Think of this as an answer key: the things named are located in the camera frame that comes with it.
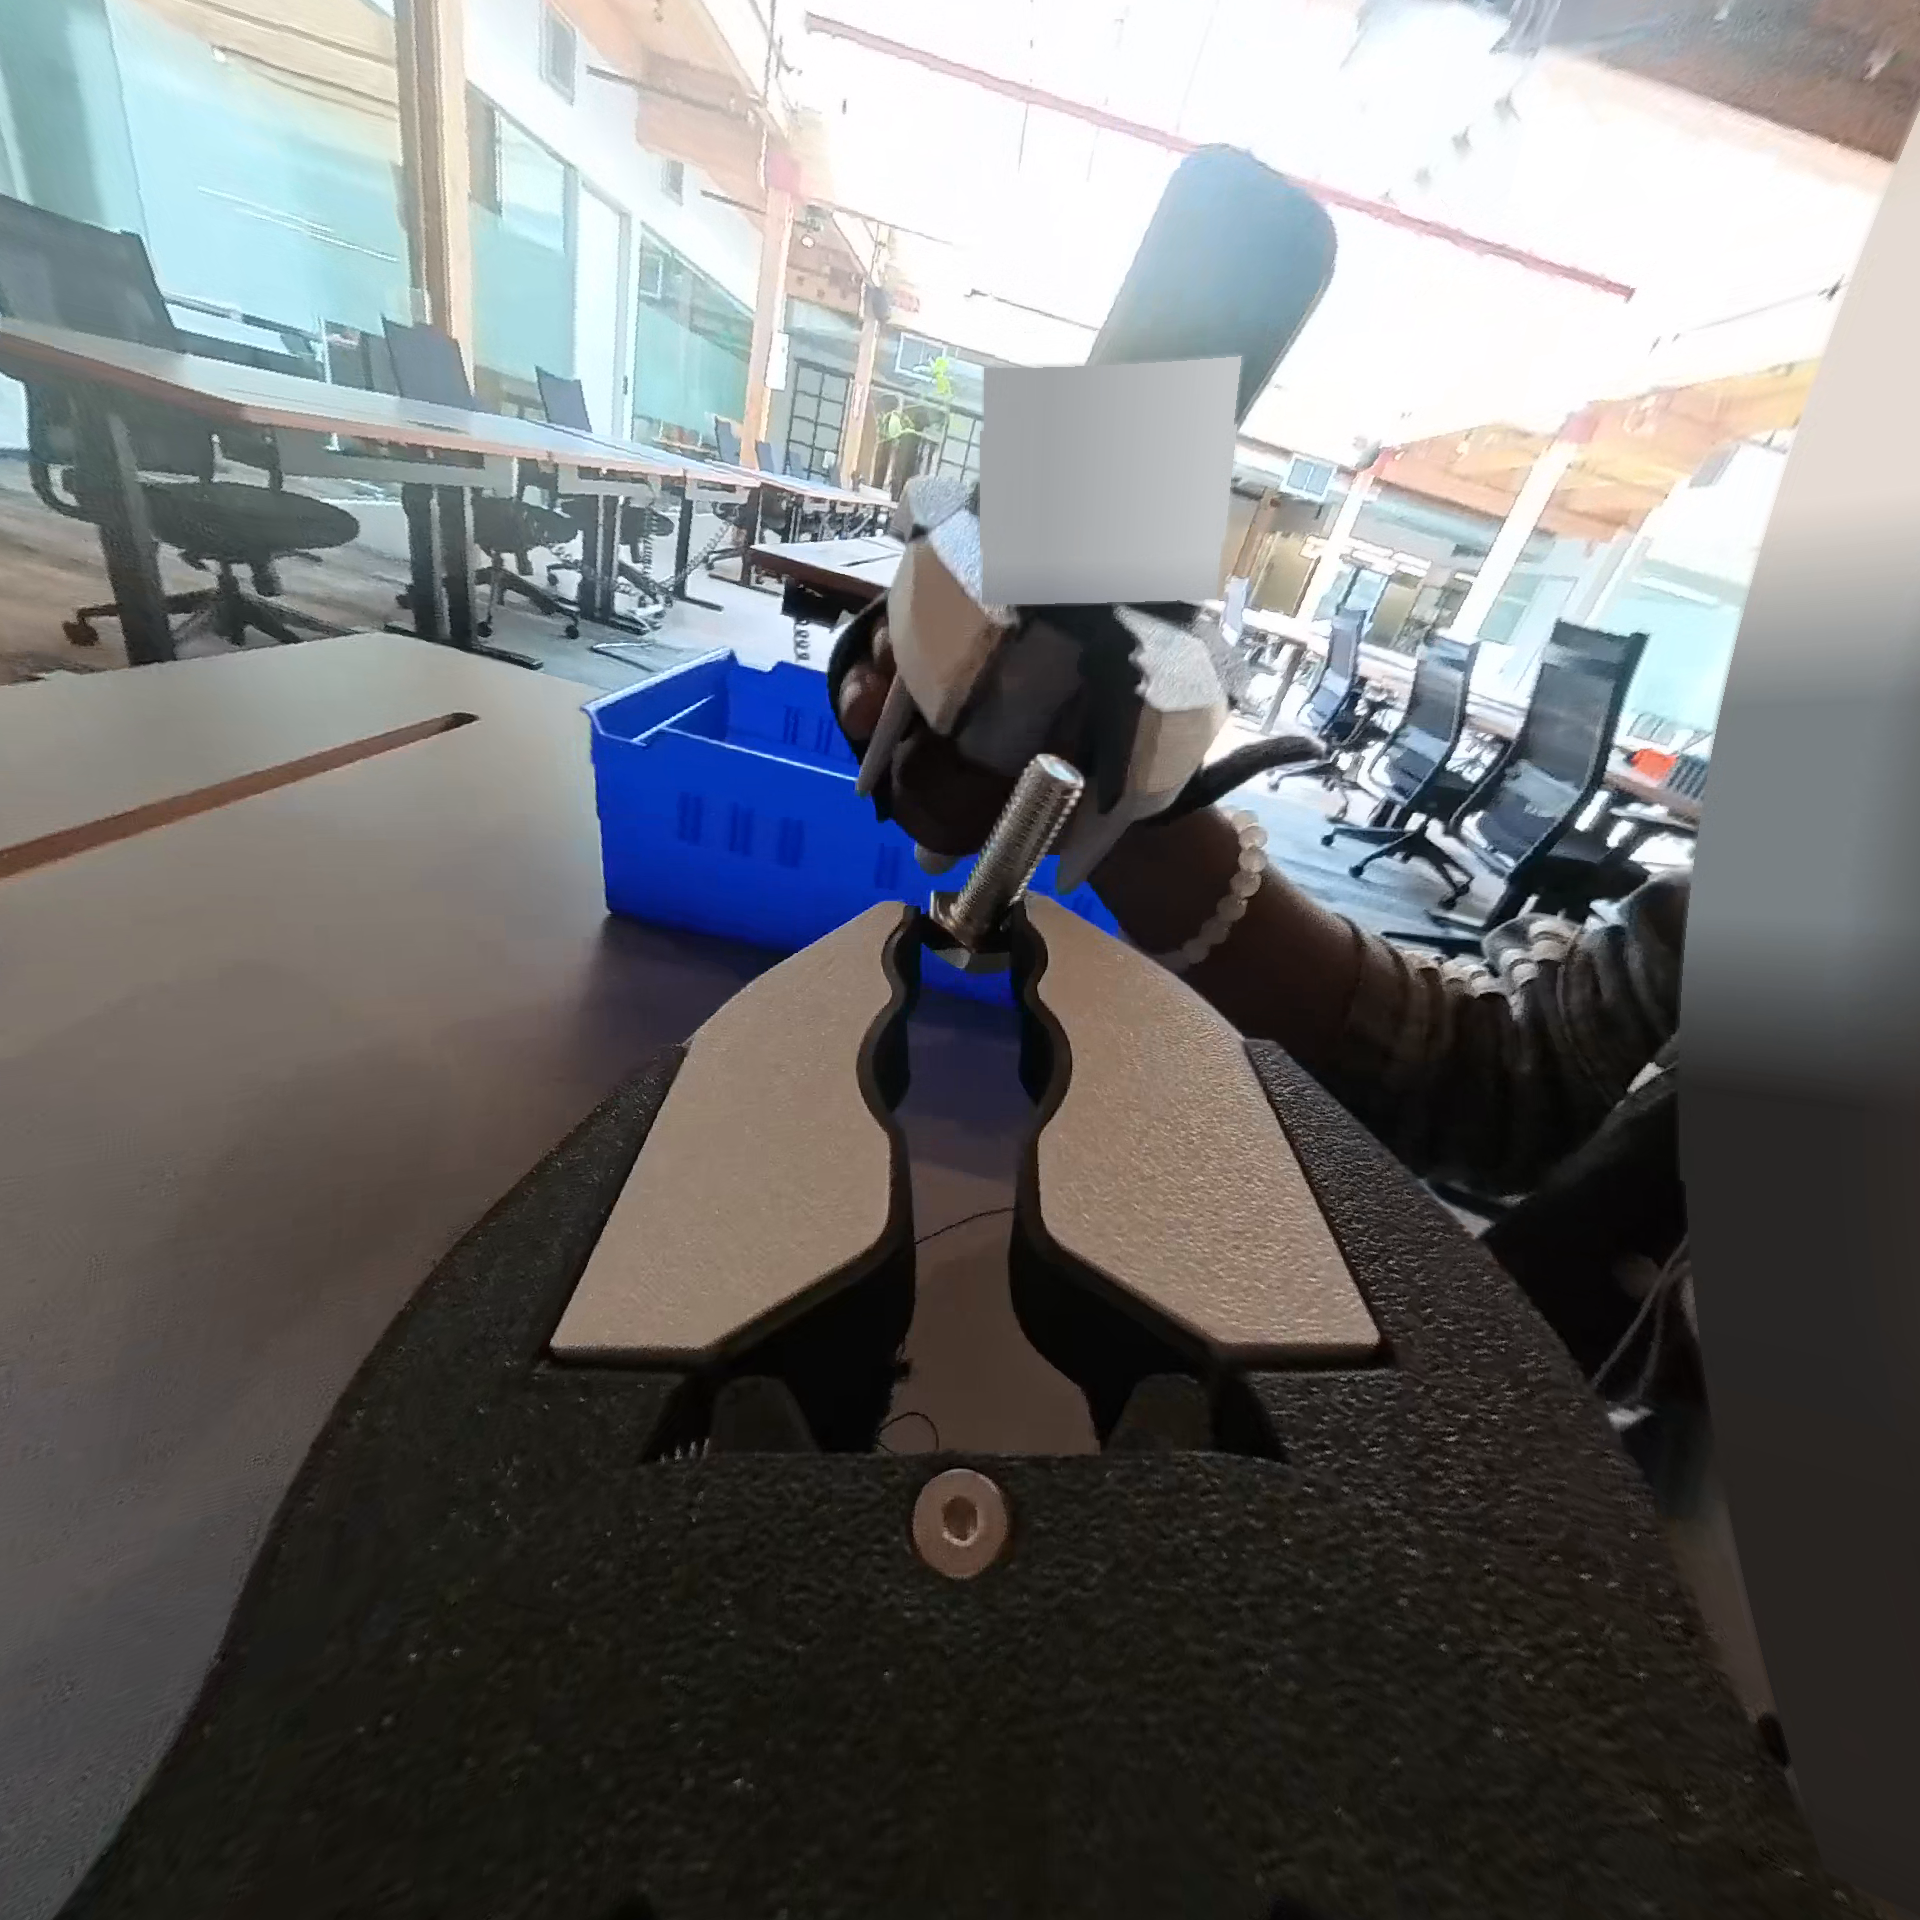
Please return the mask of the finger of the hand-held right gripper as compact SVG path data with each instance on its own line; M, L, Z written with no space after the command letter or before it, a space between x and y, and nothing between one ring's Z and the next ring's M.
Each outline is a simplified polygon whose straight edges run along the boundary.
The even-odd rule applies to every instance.
M1119 606L1117 621L1134 644L1141 675L1141 714L1117 811L1127 824L1142 824L1187 792L1227 726L1227 639L1217 618L1202 609L1172 618Z
M1014 625L979 594L977 492L951 476L912 476L895 508L902 541L895 581L859 614L859 636L885 636L892 679L858 732L858 792L875 796L912 729L957 745L999 778L1014 771L1024 719L1007 676Z

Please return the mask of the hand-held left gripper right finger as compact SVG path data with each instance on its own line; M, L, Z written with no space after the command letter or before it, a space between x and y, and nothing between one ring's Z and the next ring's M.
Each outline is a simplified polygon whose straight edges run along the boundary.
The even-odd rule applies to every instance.
M1379 1329L1232 1019L1057 901L1011 929L1045 1261L1208 1366L1357 1366Z

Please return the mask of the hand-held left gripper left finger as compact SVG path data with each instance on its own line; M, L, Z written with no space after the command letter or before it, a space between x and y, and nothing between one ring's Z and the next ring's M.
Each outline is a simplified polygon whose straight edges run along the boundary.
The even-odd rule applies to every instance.
M907 904L758 974L687 1042L559 1311L559 1364L739 1361L901 1241L902 1146L877 1049L909 999Z

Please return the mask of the steel bolt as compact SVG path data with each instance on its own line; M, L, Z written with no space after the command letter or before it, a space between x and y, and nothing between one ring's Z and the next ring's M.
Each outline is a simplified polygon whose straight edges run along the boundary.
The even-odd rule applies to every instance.
M987 845L962 885L962 911L995 916L1024 901L1039 862L1054 851L1087 792L1082 775L1061 754L1038 754L1019 771Z

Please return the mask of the steel nut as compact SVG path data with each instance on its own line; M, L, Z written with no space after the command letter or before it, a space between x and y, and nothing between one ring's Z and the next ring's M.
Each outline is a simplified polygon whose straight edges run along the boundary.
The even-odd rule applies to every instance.
M961 892L932 892L918 921L922 955L954 974L1007 974L1014 934L1025 926L1025 901L1007 904L995 916L962 911Z

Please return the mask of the blue plastic bin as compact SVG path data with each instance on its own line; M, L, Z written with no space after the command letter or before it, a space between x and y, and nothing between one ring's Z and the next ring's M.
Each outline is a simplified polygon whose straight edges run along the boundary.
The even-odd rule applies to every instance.
M791 956L941 885L858 792L817 665L701 654L587 726L614 916Z

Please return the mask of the person's right forearm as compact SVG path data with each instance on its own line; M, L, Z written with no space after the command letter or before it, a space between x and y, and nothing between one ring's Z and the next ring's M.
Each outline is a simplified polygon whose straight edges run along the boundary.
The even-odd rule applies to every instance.
M1299 981L1257 965L1252 1028L1412 1175L1519 1199L1677 1091L1689 906L1672 871L1608 921L1509 916L1458 956L1312 914Z

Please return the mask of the person's right hand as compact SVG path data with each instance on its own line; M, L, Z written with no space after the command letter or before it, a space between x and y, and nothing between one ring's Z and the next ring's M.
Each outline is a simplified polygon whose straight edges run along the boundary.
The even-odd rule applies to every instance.
M832 692L851 745L892 679L885 645L885 636L858 639L847 661L835 661ZM912 729L877 804L929 855L961 856L987 845L1011 788L1011 775ZM1119 932L1175 974L1292 972L1327 946L1324 916L1265 861L1261 819L1245 811L1207 805L1134 824L1105 845L1091 885Z

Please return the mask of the short wooden desk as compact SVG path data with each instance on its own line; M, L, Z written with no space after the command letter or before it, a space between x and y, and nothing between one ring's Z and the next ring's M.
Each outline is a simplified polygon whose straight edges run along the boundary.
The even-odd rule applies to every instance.
M755 542L745 571L779 586L779 614L791 624L835 629L882 599L902 556L892 536Z

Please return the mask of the black mesh office chair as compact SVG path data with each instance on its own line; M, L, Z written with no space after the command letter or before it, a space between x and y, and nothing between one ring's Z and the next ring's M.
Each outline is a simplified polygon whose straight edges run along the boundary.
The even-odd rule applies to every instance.
M1644 871L1577 819L1605 786L1629 686L1648 636L1557 621L1515 741L1447 818L1447 834L1501 878L1484 921L1434 911L1434 926L1489 934L1528 911L1582 921Z
M1469 692L1474 684L1477 639L1429 636L1418 662L1397 732L1382 742L1382 796L1364 825L1335 824L1319 845L1339 838L1369 845L1349 874L1357 879L1382 856L1419 861L1448 889L1441 911L1452 911L1474 885L1474 874L1431 839L1474 788L1471 778L1452 769L1465 729Z

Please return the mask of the dark blue office chair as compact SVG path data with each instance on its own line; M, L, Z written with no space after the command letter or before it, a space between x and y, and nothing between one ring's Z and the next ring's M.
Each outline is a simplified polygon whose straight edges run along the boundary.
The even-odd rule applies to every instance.
M581 611L594 624L659 624L675 589L654 559L679 522L659 511L654 482L592 471L584 489L567 476L558 486L558 508L581 529Z
M397 324L382 319L382 339L389 348L394 386L402 401L422 401L431 406L449 406L469 414L481 414L477 395L471 389L467 358L459 345L431 324ZM569 521L531 505L522 501L519 489L492 492L492 489L442 489L442 505L459 496L459 534L467 536L459 548L459 574L475 576L471 548L489 556L482 569L482 589L469 586L469 625L477 651L492 661L537 665L534 658L512 654L501 645L492 645L495 611L502 594L529 599L531 609L564 621L564 636L581 636L581 621L571 599L551 589L534 586L527 574L531 566L534 546L567 542Z

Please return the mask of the person's dark clothing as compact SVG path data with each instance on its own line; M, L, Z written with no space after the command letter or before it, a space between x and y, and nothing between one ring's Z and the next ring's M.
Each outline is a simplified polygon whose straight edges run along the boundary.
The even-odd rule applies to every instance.
M1692 1516L1714 1431L1677 1161L1674 1042L1484 1242L1602 1404L1659 1515Z

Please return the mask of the wooden support column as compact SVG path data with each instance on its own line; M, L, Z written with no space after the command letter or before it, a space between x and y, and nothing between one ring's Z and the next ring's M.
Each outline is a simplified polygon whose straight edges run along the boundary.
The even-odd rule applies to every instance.
M471 354L467 5L397 4L394 51L411 315Z

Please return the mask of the long wooden office desk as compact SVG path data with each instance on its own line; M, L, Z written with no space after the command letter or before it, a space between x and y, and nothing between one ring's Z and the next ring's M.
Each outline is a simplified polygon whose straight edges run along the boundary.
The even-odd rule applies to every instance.
M191 358L138 344L82 334L48 324L2 324L2 375L64 389L75 406L77 468L104 508L99 542L108 589L119 609L125 658L134 665L171 662L177 634L162 611L158 536L147 522L129 434L125 401L162 401L221 429L254 429L275 439L287 476L362 476L419 489L409 525L411 621L419 639L481 654L471 639L469 586L457 556L459 505L442 505L442 489L507 492L519 468L587 486L592 471L638 476L684 492L787 492L835 508L877 508L877 494L847 492L804 476L694 461L659 446L608 444L554 422L507 414L469 414L452 406L344 389L307 378Z

